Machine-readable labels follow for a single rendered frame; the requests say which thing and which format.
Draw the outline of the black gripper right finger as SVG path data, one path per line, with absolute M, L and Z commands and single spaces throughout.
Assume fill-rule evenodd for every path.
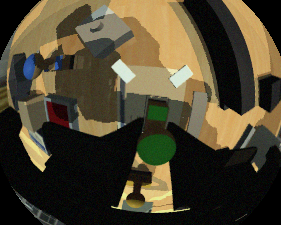
M 173 212 L 189 209 L 190 202 L 208 190 L 225 170 L 252 162 L 257 153 L 255 147 L 218 152 L 172 121 L 168 121 L 167 131 L 176 140 L 176 153 L 169 160 Z

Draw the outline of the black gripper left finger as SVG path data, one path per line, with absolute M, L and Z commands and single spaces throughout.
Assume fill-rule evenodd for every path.
M 42 131 L 51 154 L 58 154 L 72 164 L 102 174 L 109 201 L 119 208 L 143 124 L 144 117 L 137 117 L 102 137 L 74 131 L 51 121 L 44 121 Z

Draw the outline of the white mug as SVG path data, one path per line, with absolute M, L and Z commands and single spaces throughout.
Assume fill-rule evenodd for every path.
M 257 132 L 255 132 L 255 135 L 253 137 L 253 140 L 250 141 L 249 147 L 255 147 L 257 148 L 257 153 L 255 153 L 255 156 L 252 161 L 255 165 L 257 165 L 257 172 L 259 172 L 259 169 L 261 169 L 261 166 L 265 164 L 266 162 L 266 156 L 267 150 L 269 148 L 273 147 L 273 145 L 277 145 L 277 148 L 281 147 L 281 141 L 278 140 L 278 137 L 274 136 L 273 132 L 270 132 L 269 128 L 266 127 L 259 127 L 257 129 Z

